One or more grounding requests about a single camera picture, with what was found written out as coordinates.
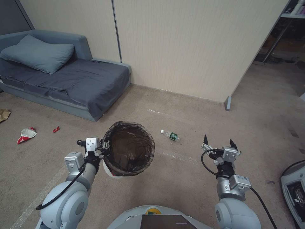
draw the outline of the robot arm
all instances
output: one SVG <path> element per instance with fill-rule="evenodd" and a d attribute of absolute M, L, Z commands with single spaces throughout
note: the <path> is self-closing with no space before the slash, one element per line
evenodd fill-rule
<path fill-rule="evenodd" d="M 218 170 L 215 175 L 220 202 L 215 206 L 215 214 L 219 227 L 222 229 L 260 229 L 261 224 L 257 215 L 243 202 L 246 200 L 245 192 L 252 187 L 251 182 L 249 178 L 236 175 L 234 171 L 234 161 L 241 155 L 237 146 L 230 139 L 230 147 L 223 146 L 222 149 L 213 149 L 208 144 L 205 135 L 201 148 L 204 151 L 201 156 L 203 165 L 205 166 L 203 156 L 207 153 L 214 160 Z"/>
<path fill-rule="evenodd" d="M 68 177 L 65 182 L 50 191 L 42 206 L 37 207 L 37 210 L 41 211 L 36 229 L 77 228 L 85 214 L 91 186 L 100 163 L 96 152 L 99 138 L 87 138 L 86 141 L 77 141 L 77 144 L 85 147 L 86 157 L 83 158 L 81 152 L 72 152 L 64 158 L 69 170 Z"/>

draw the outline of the dark gray blanket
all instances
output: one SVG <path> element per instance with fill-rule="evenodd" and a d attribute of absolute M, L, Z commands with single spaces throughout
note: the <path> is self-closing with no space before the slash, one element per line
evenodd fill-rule
<path fill-rule="evenodd" d="M 100 117 L 129 84 L 125 66 L 89 60 L 70 60 L 49 75 L 25 65 L 0 59 L 0 79 L 27 92 L 50 96 L 88 108 Z"/>

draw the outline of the gray pillow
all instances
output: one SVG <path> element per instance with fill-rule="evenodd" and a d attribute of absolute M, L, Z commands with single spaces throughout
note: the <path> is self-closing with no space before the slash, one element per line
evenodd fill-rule
<path fill-rule="evenodd" d="M 73 44 L 54 45 L 26 35 L 17 45 L 2 50 L 0 57 L 52 75 L 70 59 L 73 51 Z"/>

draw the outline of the red candy wrapper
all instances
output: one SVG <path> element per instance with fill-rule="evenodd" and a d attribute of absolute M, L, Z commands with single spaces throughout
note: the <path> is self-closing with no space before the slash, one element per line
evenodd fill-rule
<path fill-rule="evenodd" d="M 59 126 L 53 130 L 53 133 L 59 131 Z"/>
<path fill-rule="evenodd" d="M 30 128 L 23 129 L 20 134 L 21 134 L 21 137 L 18 139 L 17 145 L 19 145 L 21 142 L 24 142 L 26 140 L 29 140 L 30 138 L 35 137 L 35 135 L 37 133 L 33 127 L 30 127 Z"/>

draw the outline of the white wall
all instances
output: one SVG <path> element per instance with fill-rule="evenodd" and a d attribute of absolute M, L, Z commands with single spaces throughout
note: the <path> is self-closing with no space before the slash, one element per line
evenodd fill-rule
<path fill-rule="evenodd" d="M 135 84 L 225 101 L 288 0 L 115 0 Z"/>
<path fill-rule="evenodd" d="M 119 61 L 111 0 L 20 0 L 36 29 L 87 37 Z M 288 0 L 114 0 L 132 83 L 225 101 Z"/>
<path fill-rule="evenodd" d="M 120 62 L 111 0 L 20 0 L 35 29 L 85 35 L 92 56 Z"/>

